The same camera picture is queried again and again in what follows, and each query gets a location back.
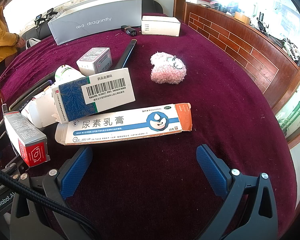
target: blue gripper pad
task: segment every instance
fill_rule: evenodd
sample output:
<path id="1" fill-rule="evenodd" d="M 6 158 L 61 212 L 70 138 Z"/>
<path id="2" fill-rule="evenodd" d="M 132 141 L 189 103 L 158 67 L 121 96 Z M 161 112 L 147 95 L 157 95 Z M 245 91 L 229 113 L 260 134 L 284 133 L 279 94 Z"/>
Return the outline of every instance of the blue gripper pad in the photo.
<path id="1" fill-rule="evenodd" d="M 63 199 L 73 196 L 82 177 L 87 171 L 92 161 L 91 147 L 81 147 L 74 157 L 68 160 L 67 164 L 71 165 L 72 161 L 72 166 L 68 168 L 60 181 L 60 193 Z"/>
<path id="2" fill-rule="evenodd" d="M 231 185 L 230 169 L 204 144 L 197 148 L 197 161 L 216 196 L 225 199 Z"/>

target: blue patterned medicine box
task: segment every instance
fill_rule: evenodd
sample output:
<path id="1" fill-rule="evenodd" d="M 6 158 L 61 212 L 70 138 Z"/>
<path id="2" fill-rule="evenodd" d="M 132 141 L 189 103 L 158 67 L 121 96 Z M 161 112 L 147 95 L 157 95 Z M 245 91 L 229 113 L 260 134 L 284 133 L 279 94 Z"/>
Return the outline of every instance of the blue patterned medicine box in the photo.
<path id="1" fill-rule="evenodd" d="M 60 123 L 135 101 L 128 68 L 111 70 L 52 89 Z"/>

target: pink plush toy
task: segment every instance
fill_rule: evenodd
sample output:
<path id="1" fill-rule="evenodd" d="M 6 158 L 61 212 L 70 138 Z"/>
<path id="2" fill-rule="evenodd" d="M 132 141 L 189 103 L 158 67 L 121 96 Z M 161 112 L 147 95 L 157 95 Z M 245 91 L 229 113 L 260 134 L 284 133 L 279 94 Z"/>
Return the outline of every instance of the pink plush toy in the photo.
<path id="1" fill-rule="evenodd" d="M 151 71 L 151 80 L 163 84 L 179 84 L 186 75 L 186 66 L 183 62 L 171 54 L 157 52 L 150 58 L 154 68 Z"/>

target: white medicine box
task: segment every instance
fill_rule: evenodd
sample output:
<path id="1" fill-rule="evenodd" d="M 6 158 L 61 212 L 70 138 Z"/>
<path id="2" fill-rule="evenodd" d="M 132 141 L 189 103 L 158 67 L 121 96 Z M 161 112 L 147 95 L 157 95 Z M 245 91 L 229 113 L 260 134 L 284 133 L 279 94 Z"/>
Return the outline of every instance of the white medicine box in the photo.
<path id="1" fill-rule="evenodd" d="M 112 66 L 110 48 L 92 48 L 78 59 L 82 75 L 90 76 L 109 70 Z"/>

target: wooden cabinet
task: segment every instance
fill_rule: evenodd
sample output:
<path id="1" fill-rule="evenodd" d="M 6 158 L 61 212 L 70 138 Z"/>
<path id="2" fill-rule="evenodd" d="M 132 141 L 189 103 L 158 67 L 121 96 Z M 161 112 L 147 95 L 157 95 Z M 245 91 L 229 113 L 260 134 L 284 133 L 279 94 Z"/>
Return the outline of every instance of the wooden cabinet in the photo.
<path id="1" fill-rule="evenodd" d="M 292 95 L 300 68 L 265 35 L 217 10 L 186 3 L 184 22 L 224 50 L 255 82 L 274 112 Z"/>

